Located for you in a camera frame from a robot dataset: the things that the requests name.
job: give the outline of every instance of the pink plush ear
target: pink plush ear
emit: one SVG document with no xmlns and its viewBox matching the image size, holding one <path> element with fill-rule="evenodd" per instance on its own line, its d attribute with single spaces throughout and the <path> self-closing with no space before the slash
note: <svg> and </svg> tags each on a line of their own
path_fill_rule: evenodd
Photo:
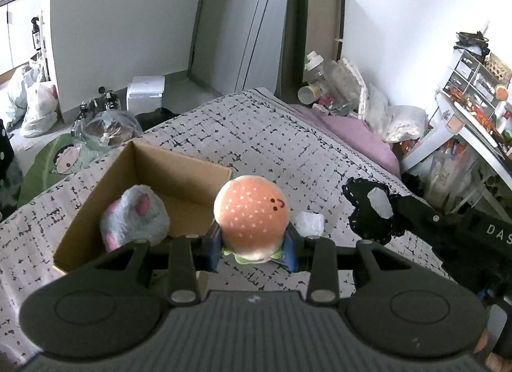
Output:
<svg viewBox="0 0 512 372">
<path fill-rule="evenodd" d="M 149 211 L 150 207 L 151 199 L 149 198 L 149 194 L 141 194 L 135 206 L 139 216 L 144 216 Z"/>
<path fill-rule="evenodd" d="M 114 213 L 114 211 L 117 209 L 120 203 L 121 199 L 117 199 L 114 203 L 107 207 L 107 212 L 109 212 L 110 214 Z"/>
<path fill-rule="evenodd" d="M 119 248 L 114 236 L 111 233 L 105 235 L 105 242 L 107 242 L 107 251 L 112 252 L 115 249 Z"/>
</svg>

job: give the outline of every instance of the patterned tablecloth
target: patterned tablecloth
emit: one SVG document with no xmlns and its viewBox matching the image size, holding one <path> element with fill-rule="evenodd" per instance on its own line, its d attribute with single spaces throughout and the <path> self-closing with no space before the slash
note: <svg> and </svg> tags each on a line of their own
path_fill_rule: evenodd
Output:
<svg viewBox="0 0 512 372">
<path fill-rule="evenodd" d="M 395 177 L 341 140 L 302 119 L 279 100 L 252 90 L 214 101 L 149 130 L 154 145 L 229 166 L 234 176 L 258 174 L 276 183 L 289 198 L 292 215 L 319 212 L 325 232 L 336 244 L 354 246 L 358 237 L 348 217 L 352 205 L 341 193 L 348 178 L 386 183 L 392 192 L 409 194 Z M 17 323 L 23 300 L 59 277 L 52 255 L 77 209 L 94 188 L 117 151 L 92 163 L 22 207 L 0 225 L 0 352 L 25 362 L 36 348 Z M 390 249 L 444 275 L 431 248 L 406 233 Z M 282 267 L 236 265 L 232 257 L 210 274 L 211 289 L 304 291 L 307 274 L 289 274 Z M 349 272 L 340 271 L 342 296 L 354 291 Z"/>
</svg>

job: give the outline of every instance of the cardboard box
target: cardboard box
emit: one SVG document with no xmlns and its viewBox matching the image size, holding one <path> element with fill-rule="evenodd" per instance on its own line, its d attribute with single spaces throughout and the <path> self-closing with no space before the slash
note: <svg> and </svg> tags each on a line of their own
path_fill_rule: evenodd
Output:
<svg viewBox="0 0 512 372">
<path fill-rule="evenodd" d="M 105 209 L 133 185 L 150 186 L 171 218 L 168 236 L 204 235 L 213 222 L 213 203 L 231 179 L 229 168 L 130 141 L 80 207 L 53 256 L 68 273 L 106 252 L 99 232 Z"/>
</svg>

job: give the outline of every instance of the hamburger plush toy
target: hamburger plush toy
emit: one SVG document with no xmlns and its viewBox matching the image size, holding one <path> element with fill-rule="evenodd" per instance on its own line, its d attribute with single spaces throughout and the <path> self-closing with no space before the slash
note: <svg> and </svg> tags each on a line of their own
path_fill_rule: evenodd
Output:
<svg viewBox="0 0 512 372">
<path fill-rule="evenodd" d="M 213 207 L 224 247 L 236 260 L 265 262 L 281 249 L 290 208 L 282 191 L 260 176 L 226 183 Z"/>
</svg>

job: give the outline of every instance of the pink cloth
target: pink cloth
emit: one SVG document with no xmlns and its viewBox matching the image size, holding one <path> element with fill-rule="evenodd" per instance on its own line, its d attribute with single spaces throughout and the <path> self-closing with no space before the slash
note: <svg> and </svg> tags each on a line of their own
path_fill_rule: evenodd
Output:
<svg viewBox="0 0 512 372">
<path fill-rule="evenodd" d="M 362 121 L 347 116 L 324 115 L 320 111 L 302 105 L 290 106 L 309 121 L 332 132 L 354 150 L 401 179 L 400 163 L 391 151 L 390 145 L 371 132 Z"/>
</svg>

